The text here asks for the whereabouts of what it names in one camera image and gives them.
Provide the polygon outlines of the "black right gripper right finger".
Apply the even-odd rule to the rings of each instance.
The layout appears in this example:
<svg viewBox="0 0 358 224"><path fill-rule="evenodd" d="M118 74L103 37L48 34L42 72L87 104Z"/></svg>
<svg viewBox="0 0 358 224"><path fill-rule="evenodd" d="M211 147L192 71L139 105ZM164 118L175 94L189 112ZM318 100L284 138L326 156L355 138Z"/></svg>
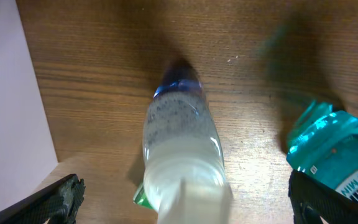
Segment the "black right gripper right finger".
<svg viewBox="0 0 358 224"><path fill-rule="evenodd" d="M303 172L292 171L288 196L294 224L358 223L358 204Z"/></svg>

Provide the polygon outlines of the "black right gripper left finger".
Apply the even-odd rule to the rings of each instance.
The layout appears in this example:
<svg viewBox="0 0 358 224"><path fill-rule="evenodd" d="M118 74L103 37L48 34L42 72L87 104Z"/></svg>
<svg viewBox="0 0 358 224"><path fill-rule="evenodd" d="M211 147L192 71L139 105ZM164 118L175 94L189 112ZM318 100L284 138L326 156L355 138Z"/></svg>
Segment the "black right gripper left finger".
<svg viewBox="0 0 358 224"><path fill-rule="evenodd" d="M85 183L70 174L0 211L0 224L75 224Z"/></svg>

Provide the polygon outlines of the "blue mouthwash bottle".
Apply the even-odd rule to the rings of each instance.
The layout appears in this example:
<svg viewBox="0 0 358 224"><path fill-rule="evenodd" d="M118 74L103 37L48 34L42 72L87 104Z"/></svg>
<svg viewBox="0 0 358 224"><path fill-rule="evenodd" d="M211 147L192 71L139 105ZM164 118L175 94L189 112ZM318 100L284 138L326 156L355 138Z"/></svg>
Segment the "blue mouthwash bottle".
<svg viewBox="0 0 358 224"><path fill-rule="evenodd" d="M313 101L288 134L287 147L292 168L358 204L358 118Z"/></svg>

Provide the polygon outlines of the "green Dettol soap pack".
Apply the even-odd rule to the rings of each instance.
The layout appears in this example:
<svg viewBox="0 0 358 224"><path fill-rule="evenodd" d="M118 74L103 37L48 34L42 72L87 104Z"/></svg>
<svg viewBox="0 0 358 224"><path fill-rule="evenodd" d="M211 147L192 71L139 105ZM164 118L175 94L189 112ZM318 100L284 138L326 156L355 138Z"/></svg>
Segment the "green Dettol soap pack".
<svg viewBox="0 0 358 224"><path fill-rule="evenodd" d="M140 205L141 207L145 207L153 210L153 207L149 203L147 196L145 194L143 183L141 183L138 186L132 200L136 205Z"/></svg>

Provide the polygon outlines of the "clear spray bottle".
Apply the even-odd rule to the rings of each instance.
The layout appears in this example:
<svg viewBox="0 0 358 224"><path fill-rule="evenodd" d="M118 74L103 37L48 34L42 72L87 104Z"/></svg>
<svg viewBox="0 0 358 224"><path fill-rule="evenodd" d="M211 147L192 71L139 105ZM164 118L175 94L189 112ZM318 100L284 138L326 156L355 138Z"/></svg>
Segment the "clear spray bottle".
<svg viewBox="0 0 358 224"><path fill-rule="evenodd" d="M158 223L227 223L233 199L218 132L196 70L163 75L143 128L143 188Z"/></svg>

